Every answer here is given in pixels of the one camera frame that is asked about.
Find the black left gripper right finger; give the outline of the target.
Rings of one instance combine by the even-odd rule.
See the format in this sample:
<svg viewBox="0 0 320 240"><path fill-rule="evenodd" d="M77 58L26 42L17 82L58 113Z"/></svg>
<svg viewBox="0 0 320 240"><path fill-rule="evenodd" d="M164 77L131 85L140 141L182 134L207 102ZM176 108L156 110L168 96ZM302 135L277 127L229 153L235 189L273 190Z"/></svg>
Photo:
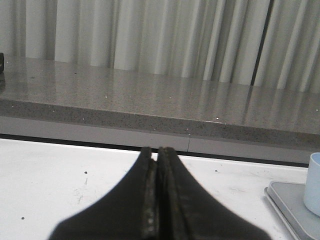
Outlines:
<svg viewBox="0 0 320 240"><path fill-rule="evenodd" d="M161 240L268 240L261 228L212 197L171 147L158 150L157 197Z"/></svg>

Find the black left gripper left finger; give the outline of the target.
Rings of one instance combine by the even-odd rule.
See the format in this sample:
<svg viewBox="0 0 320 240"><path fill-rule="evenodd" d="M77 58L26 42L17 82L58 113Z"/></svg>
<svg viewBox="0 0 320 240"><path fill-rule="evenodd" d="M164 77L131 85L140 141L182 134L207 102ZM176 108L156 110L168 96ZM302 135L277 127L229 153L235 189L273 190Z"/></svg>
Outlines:
<svg viewBox="0 0 320 240"><path fill-rule="evenodd" d="M144 147L120 182L96 203L60 222L51 240L156 240L157 163Z"/></svg>

